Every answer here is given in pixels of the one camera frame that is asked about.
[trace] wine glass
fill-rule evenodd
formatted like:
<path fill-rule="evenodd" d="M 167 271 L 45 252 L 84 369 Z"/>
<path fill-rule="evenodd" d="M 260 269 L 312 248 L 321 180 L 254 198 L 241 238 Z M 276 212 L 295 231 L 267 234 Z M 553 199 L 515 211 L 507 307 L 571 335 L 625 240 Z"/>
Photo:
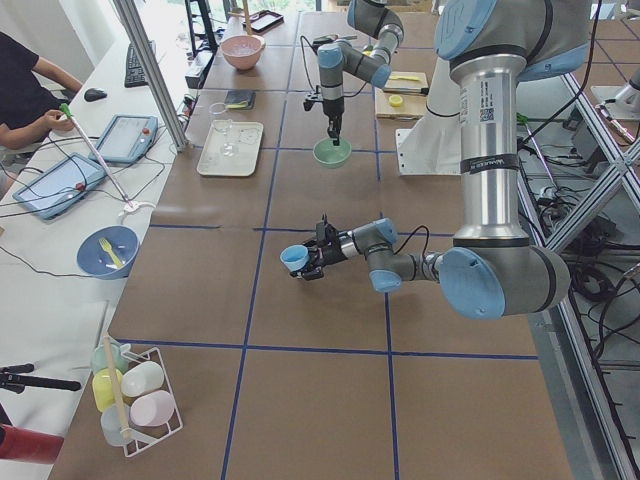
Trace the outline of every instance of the wine glass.
<path fill-rule="evenodd" d="M 224 143 L 220 147 L 220 153 L 225 157 L 231 157 L 236 154 L 238 148 L 233 142 L 229 141 L 229 132 L 233 127 L 233 120 L 229 116 L 229 110 L 224 103 L 214 103 L 209 107 L 211 122 L 216 132 L 224 135 Z"/>

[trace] white table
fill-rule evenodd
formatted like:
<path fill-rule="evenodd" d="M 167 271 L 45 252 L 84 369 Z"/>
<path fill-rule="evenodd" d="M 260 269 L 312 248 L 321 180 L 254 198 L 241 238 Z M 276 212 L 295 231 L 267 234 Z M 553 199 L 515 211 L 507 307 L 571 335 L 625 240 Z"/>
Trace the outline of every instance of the white table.
<path fill-rule="evenodd" d="M 99 136 L 116 114 L 155 115 L 162 118 L 149 87 L 124 88 L 125 54 L 129 41 L 118 40 L 107 52 L 71 103 L 71 111 L 89 136 Z M 183 52 L 171 45 L 157 46 L 160 69 L 176 108 L 188 93 L 183 73 L 187 69 Z M 108 97 L 88 103 L 83 99 L 87 88 L 104 88 Z M 89 153 L 81 141 L 65 140 L 61 147 L 68 153 Z M 141 159 L 127 169 L 113 167 L 115 176 L 129 196 L 153 181 L 137 200 L 156 203 L 175 158 L 175 148 L 168 132 L 161 127 L 158 140 Z M 45 170 L 64 158 L 55 146 L 39 150 L 29 167 Z M 36 173 L 24 171 L 19 181 L 28 182 Z M 107 179 L 63 215 L 42 221 L 13 203 L 11 194 L 21 185 L 16 182 L 0 202 L 0 246 L 28 261 L 38 270 L 56 274 L 83 272 L 76 264 L 76 252 L 92 232 L 118 223 L 124 202 Z M 18 213 L 18 216 L 5 217 Z M 149 226 L 152 209 L 145 207 L 124 218 L 141 242 Z M 108 326 L 126 284 L 126 279 L 53 277 L 35 273 L 24 263 L 0 251 L 0 304 L 2 348 L 0 367 L 34 363 L 31 374 L 40 377 L 75 380 L 86 385 L 89 359 L 100 333 Z M 17 395 L 0 389 L 0 403 L 15 426 L 64 436 L 71 423 L 82 391 L 70 392 L 28 387 Z M 0 478 L 44 479 L 50 465 L 36 465 L 0 460 Z"/>

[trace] wooden stick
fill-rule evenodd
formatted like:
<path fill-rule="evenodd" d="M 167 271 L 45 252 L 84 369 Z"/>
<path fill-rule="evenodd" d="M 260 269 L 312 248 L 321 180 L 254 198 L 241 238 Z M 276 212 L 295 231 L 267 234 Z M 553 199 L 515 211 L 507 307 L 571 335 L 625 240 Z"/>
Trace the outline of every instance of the wooden stick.
<path fill-rule="evenodd" d="M 111 351 L 111 338 L 105 335 L 102 338 L 102 346 L 104 348 L 104 356 L 107 359 L 107 368 L 109 369 L 109 379 L 111 380 L 111 391 L 116 400 L 116 409 L 118 410 L 118 419 L 120 420 L 120 433 L 125 440 L 131 439 L 131 429 L 129 428 L 129 420 L 127 412 L 124 409 L 124 400 L 122 399 L 122 390 L 118 382 L 118 374 L 116 373 L 116 362 L 113 360 L 113 352 Z"/>
<path fill-rule="evenodd" d="M 248 0 L 242 0 L 242 9 L 244 10 L 244 23 L 247 29 L 247 35 L 253 35 L 253 29 L 251 28 L 251 15 L 249 15 Z"/>

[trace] black tray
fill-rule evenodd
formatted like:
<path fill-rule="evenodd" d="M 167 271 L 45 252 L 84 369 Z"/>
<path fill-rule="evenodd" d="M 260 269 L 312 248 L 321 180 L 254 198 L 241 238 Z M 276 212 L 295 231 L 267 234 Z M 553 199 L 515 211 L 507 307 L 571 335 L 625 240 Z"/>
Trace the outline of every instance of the black tray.
<path fill-rule="evenodd" d="M 251 30 L 260 33 L 264 32 L 268 28 L 278 25 L 284 22 L 284 17 L 279 13 L 272 12 L 271 10 L 260 10 L 249 17 L 251 20 Z M 242 25 L 246 28 L 247 25 L 243 21 Z"/>

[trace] hand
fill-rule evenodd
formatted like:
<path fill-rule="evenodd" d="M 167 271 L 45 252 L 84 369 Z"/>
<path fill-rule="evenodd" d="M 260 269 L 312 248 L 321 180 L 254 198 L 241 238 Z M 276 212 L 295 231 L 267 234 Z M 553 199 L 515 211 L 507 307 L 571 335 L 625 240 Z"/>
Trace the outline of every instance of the hand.
<path fill-rule="evenodd" d="M 45 125 L 51 130 L 69 132 L 73 130 L 73 123 L 60 110 L 49 110 L 43 116 Z"/>

